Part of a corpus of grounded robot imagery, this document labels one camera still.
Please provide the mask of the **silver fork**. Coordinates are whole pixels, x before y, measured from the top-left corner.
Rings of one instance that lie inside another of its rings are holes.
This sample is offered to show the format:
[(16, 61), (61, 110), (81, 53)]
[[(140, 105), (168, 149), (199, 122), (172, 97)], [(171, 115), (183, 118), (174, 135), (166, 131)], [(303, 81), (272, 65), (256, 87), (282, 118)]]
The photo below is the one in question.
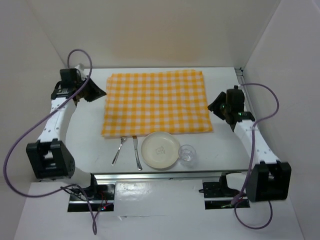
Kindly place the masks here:
[(122, 136), (120, 138), (120, 145), (119, 145), (118, 150), (117, 150), (117, 152), (116, 152), (116, 154), (115, 154), (115, 156), (114, 156), (114, 158), (112, 160), (112, 163), (111, 163), (112, 166), (114, 166), (116, 164), (116, 162), (118, 160), (118, 157), (119, 157), (119, 154), (121, 152), (122, 146), (126, 142), (126, 140), (127, 140), (127, 138), (125, 136)]

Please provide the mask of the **silver table knife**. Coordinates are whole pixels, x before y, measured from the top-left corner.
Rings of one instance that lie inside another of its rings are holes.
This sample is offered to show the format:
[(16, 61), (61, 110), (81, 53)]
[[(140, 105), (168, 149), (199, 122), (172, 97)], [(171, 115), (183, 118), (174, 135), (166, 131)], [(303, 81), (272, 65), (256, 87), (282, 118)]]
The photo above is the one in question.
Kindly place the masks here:
[(137, 169), (139, 171), (142, 171), (142, 165), (140, 162), (140, 158), (139, 158), (139, 152), (138, 152), (138, 138), (136, 135), (132, 136), (132, 140), (133, 140), (133, 146), (134, 146), (134, 154), (135, 154), (135, 160), (136, 160), (136, 165), (137, 165)]

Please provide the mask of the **aluminium front rail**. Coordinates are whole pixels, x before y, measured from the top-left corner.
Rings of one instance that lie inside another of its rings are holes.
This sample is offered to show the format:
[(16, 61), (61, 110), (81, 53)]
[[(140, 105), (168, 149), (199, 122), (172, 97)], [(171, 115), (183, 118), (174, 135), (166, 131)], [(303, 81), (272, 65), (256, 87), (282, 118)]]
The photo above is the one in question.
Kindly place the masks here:
[(214, 171), (214, 170), (196, 170), (196, 171), (164, 171), (164, 172), (120, 172), (120, 173), (94, 173), (98, 183), (107, 183), (115, 181), (159, 181), (159, 180), (189, 180), (189, 179), (215, 179), (222, 173), (240, 173), (240, 171)]

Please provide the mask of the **yellow white checkered cloth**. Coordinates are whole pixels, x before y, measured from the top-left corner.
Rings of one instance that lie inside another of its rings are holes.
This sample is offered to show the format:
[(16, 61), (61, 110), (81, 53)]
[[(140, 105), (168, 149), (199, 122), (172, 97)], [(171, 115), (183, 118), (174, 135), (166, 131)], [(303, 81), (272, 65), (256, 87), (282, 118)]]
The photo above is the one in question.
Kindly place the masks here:
[(105, 138), (211, 131), (201, 71), (114, 73), (106, 81)]

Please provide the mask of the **cream round plate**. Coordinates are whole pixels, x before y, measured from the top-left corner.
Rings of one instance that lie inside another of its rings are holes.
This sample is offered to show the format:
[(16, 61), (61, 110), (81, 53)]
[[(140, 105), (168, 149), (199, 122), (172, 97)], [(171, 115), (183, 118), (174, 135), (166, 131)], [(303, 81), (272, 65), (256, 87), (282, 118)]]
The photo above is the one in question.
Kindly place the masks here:
[(143, 161), (157, 170), (173, 166), (179, 157), (179, 149), (179, 141), (164, 131), (153, 132), (146, 136), (140, 148)]

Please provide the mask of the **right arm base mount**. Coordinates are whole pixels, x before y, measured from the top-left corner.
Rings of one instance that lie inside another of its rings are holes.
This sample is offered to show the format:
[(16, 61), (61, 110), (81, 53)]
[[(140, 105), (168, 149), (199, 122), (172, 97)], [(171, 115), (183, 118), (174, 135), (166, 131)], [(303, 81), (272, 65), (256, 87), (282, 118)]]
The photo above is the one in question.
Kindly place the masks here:
[(198, 192), (204, 197), (206, 210), (233, 209), (235, 206), (231, 201), (239, 193), (238, 190), (228, 188), (221, 181), (203, 182)]

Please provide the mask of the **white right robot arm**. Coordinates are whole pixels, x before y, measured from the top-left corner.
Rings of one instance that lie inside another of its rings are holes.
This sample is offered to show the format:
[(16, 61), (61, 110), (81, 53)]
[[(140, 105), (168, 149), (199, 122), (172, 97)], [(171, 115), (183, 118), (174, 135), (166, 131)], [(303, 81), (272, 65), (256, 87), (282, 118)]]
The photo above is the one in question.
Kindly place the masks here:
[(272, 152), (261, 135), (258, 123), (262, 119), (255, 119), (250, 111), (245, 111), (245, 93), (240, 86), (221, 92), (207, 108), (230, 126), (250, 157), (246, 174), (229, 173), (219, 182), (220, 194), (230, 196), (238, 190), (239, 193), (231, 200), (232, 205), (243, 195), (251, 202), (285, 200), (292, 168)]

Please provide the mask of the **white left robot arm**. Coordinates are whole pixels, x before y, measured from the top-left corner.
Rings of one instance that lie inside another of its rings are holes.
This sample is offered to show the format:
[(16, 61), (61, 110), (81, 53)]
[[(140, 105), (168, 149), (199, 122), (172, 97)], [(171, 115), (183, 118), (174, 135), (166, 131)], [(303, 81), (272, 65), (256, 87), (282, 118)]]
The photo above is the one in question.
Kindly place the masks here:
[(81, 194), (88, 200), (97, 197), (99, 187), (90, 172), (80, 170), (71, 152), (66, 147), (69, 123), (81, 99), (93, 102), (106, 93), (84, 72), (84, 66), (60, 70), (61, 80), (50, 96), (51, 116), (36, 140), (26, 146), (35, 177), (39, 181), (63, 181), (81, 186)]

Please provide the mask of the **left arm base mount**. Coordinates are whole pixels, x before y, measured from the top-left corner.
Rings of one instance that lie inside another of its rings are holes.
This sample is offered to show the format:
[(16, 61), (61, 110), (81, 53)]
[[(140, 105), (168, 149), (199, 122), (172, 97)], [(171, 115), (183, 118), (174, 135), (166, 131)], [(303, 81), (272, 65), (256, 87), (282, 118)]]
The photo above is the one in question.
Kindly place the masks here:
[[(114, 183), (96, 185), (96, 192), (92, 193), (86, 189), (88, 201), (94, 213), (113, 212), (116, 185)], [(67, 211), (69, 213), (89, 212), (89, 206), (86, 197), (79, 188), (72, 186), (64, 190), (69, 194)]]

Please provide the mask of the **clear plastic cup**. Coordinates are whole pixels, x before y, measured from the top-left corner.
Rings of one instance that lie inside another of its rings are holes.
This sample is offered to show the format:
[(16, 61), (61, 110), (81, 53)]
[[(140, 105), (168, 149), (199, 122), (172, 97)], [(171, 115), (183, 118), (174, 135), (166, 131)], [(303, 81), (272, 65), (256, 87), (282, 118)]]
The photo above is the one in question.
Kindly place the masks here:
[(193, 146), (185, 144), (178, 150), (178, 161), (186, 168), (193, 168), (197, 163), (197, 152)]

